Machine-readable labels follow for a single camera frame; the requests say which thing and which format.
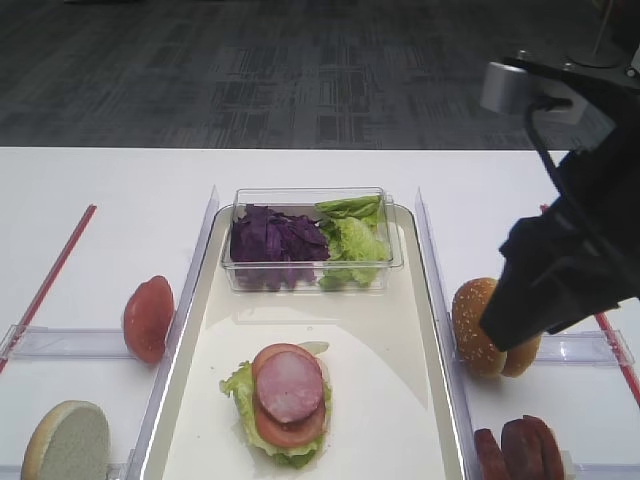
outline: sandwich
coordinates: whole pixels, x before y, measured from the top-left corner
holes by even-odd
[[[276,343],[240,364],[220,391],[233,394],[250,445],[276,464],[302,468],[322,450],[331,416],[325,342]]]

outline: lettuce leaf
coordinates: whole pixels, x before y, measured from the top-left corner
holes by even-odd
[[[316,203],[315,208],[330,218],[355,217],[364,220],[365,218],[373,217],[377,221],[381,200],[382,197],[380,195],[367,195],[358,198],[320,202]]]
[[[320,355],[321,353],[324,353],[327,350],[329,350],[328,342],[318,342],[318,341],[302,342],[302,343],[299,343],[298,346],[300,348],[304,348],[311,355]]]
[[[320,228],[329,240],[330,260],[349,260],[357,262],[383,261],[388,252],[384,242],[376,238],[377,215],[372,225],[355,217],[333,219]],[[377,268],[327,269],[320,279],[325,290],[338,290],[344,284],[355,281],[366,288],[376,278]]]
[[[220,391],[227,397],[233,393],[233,399],[242,419],[242,425],[247,434],[249,444],[263,449],[267,455],[273,457],[277,464],[302,468],[322,448],[324,434],[318,436],[307,445],[296,448],[276,447],[262,439],[256,429],[256,419],[253,412],[254,383],[250,362],[242,362],[240,368],[229,379],[221,380]],[[331,415],[331,389],[326,382],[324,384],[324,401],[327,409],[326,418],[329,418]]]

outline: bottom bun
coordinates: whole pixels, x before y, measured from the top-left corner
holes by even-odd
[[[100,407],[69,400],[53,408],[33,432],[22,480],[104,480],[109,425]]]
[[[509,350],[507,352],[507,361],[502,369],[502,375],[505,377],[519,377],[522,375],[536,359],[541,339],[541,337],[532,338],[513,350]]]
[[[453,297],[451,320],[462,361],[473,373],[498,377],[507,354],[499,351],[480,328],[480,319],[496,288],[493,278],[475,278],[462,285]]]

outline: acrylic divider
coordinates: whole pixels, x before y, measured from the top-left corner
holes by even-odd
[[[422,199],[420,189],[416,194],[415,213],[438,343],[447,377],[449,404],[456,427],[458,456],[463,465],[466,480],[483,480],[473,440],[474,429],[462,372],[464,367],[455,346],[436,245],[427,206]],[[614,334],[615,338],[607,336],[602,331],[543,335],[536,362],[558,366],[583,365],[585,368],[618,367],[617,351],[614,351],[614,346],[619,342],[618,348],[623,355],[623,364],[624,362],[628,365],[633,364],[633,356],[624,338],[619,331],[615,331]],[[574,464],[572,466],[577,480],[637,480],[640,478],[640,464]]]
[[[158,366],[156,379],[147,403],[135,448],[126,463],[108,466],[105,480],[139,480],[142,478],[155,419],[164,399],[173,360],[182,340],[184,326],[191,309],[191,301],[200,275],[200,268],[209,243],[219,200],[216,187],[212,189],[198,235],[191,265],[187,273],[178,308],[166,338],[165,354]],[[122,329],[48,328],[12,325],[0,343],[0,359],[19,360],[131,360]],[[0,480],[19,480],[21,466],[0,465]]]

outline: red stick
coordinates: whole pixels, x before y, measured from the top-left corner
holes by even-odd
[[[548,205],[540,205],[540,210],[543,213],[547,210],[547,208],[549,208]],[[629,385],[629,389],[633,394],[633,398],[635,398],[636,403],[640,407],[640,381],[638,381],[638,376],[636,375],[636,372],[633,370],[633,367],[631,365],[625,365],[623,363],[624,354],[622,353],[620,345],[618,344],[618,340],[616,339],[613,328],[609,323],[609,319],[604,313],[596,313],[594,317],[598,322],[598,326],[600,327],[600,330],[605,332],[605,334],[607,335],[607,339],[609,340],[611,348],[613,349],[613,353],[616,356],[616,359],[618,360],[618,367],[620,367],[620,371],[622,372],[622,375],[624,376],[624,379],[627,382],[627,385]]]
[[[67,240],[67,243],[65,244],[64,248],[58,255],[58,258],[56,259],[55,263],[51,267],[51,270],[49,270],[49,273],[47,274],[44,281],[42,282],[42,285],[40,285],[40,288],[38,289],[35,297],[33,297],[33,300],[31,300],[31,303],[27,307],[27,310],[24,312],[24,315],[20,319],[20,323],[19,323],[20,326],[26,327],[31,323],[31,320],[33,320],[33,317],[36,315],[38,308],[40,308],[40,305],[42,305],[42,301],[44,300],[44,297],[46,297],[47,293],[49,292],[49,289],[51,288],[51,285],[53,285],[53,282],[55,281],[56,277],[60,273],[60,270],[62,270],[62,267],[67,261],[67,258],[69,258],[69,255],[73,250],[73,247],[76,246],[76,243],[78,243],[78,240],[80,239],[80,236],[84,232],[84,229],[89,224],[89,220],[91,220],[91,217],[93,217],[93,214],[96,211],[96,208],[97,207],[95,205],[89,205],[85,210],[84,215],[82,215],[82,218],[78,222],[78,225],[76,225],[76,228],[73,230],[73,233],[71,233],[69,240]],[[18,332],[13,338],[13,340],[11,341],[11,344],[9,345],[9,351],[11,351],[11,349],[15,346],[16,343],[18,343],[19,339],[20,339],[20,332]],[[0,373],[2,373],[8,361],[9,360],[7,358],[0,359]]]

